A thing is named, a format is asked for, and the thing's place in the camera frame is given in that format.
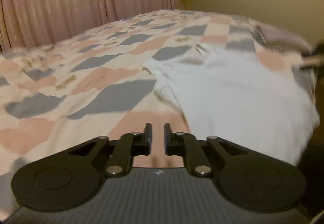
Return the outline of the white tank top garment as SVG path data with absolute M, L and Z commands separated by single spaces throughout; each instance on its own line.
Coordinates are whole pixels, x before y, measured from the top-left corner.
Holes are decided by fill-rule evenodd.
M 296 165 L 320 122 L 300 85 L 249 52 L 200 43 L 143 67 L 156 79 L 155 94 L 181 110 L 198 139 L 218 136 Z

